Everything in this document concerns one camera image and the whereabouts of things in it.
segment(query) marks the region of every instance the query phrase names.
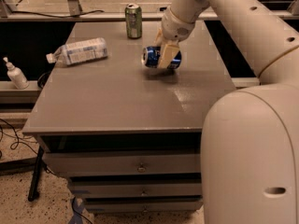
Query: blue soda can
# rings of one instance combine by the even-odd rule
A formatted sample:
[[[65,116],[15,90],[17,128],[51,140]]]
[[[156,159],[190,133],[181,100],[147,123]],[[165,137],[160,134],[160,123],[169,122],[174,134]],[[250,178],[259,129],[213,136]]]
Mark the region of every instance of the blue soda can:
[[[146,47],[143,49],[141,62],[149,68],[159,68],[158,62],[160,58],[161,47]],[[177,56],[167,66],[167,69],[177,69],[181,62],[181,53],[178,52]]]

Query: floor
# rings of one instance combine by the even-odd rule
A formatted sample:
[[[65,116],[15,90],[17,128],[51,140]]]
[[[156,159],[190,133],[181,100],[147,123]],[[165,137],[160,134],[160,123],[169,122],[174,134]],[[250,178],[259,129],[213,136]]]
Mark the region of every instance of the floor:
[[[38,12],[67,12],[66,0],[12,0],[19,10]],[[167,6],[171,0],[80,0],[83,11],[104,9],[108,12],[123,12],[127,3],[138,3],[143,11],[154,12],[159,7]],[[16,142],[16,134],[0,121],[0,150],[2,157],[0,162],[14,161],[35,157],[38,144],[32,137],[24,137],[21,127],[28,117],[28,113],[0,113],[0,119],[4,119],[17,128],[17,134],[23,143],[17,147],[11,146]],[[26,172],[15,175],[0,175],[0,223],[90,223],[84,218],[75,214],[72,209],[73,195],[67,188],[65,179],[42,172],[38,192],[39,198],[28,202],[28,192],[33,172]],[[101,224],[145,224],[145,223],[171,223],[171,224],[203,224],[203,208],[196,212],[161,212],[141,214],[109,214],[94,215],[88,213],[81,200],[76,200],[74,207],[82,213],[91,223]]]
[[[38,144],[32,137],[23,136],[21,127],[28,117],[28,113],[0,114],[9,124],[16,127],[20,143],[17,147],[12,146],[17,141],[13,129],[0,121],[0,150],[2,152],[1,162],[15,161],[33,158],[38,150]],[[15,175],[0,175],[0,223],[58,223],[58,224],[204,224],[203,208],[195,212],[151,212],[133,214],[90,214],[85,209],[81,200],[76,200],[75,210],[83,217],[75,214],[72,209],[74,196],[67,188],[65,179],[42,171],[38,184],[39,198],[29,202],[28,192],[33,172]]]

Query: bottle label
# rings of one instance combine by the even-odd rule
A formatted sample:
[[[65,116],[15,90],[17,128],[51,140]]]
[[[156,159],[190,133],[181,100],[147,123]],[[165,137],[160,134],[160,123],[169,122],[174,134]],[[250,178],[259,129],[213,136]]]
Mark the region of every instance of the bottle label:
[[[104,58],[107,56],[106,41],[104,38],[95,38],[67,44],[63,46],[63,55],[68,65]]]

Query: pump bottle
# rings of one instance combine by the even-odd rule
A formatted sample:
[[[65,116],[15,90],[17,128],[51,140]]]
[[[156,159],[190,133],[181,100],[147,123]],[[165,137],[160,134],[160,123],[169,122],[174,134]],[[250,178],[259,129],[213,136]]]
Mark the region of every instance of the pump bottle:
[[[3,60],[7,63],[7,75],[16,88],[20,90],[27,88],[29,86],[29,81],[21,69],[10,63],[7,57],[5,57]]]

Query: drawer cabinet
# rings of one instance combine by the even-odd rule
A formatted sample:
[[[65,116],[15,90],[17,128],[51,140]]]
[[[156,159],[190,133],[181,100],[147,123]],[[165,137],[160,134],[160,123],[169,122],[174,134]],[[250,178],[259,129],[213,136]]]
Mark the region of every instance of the drawer cabinet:
[[[68,188],[83,199],[175,197],[202,194],[200,174],[84,176],[70,178]]]
[[[199,173],[199,154],[101,152],[46,153],[44,162],[60,176]]]
[[[203,202],[198,197],[190,199],[144,199],[144,200],[85,200],[85,207],[94,213],[187,211],[198,210]]]

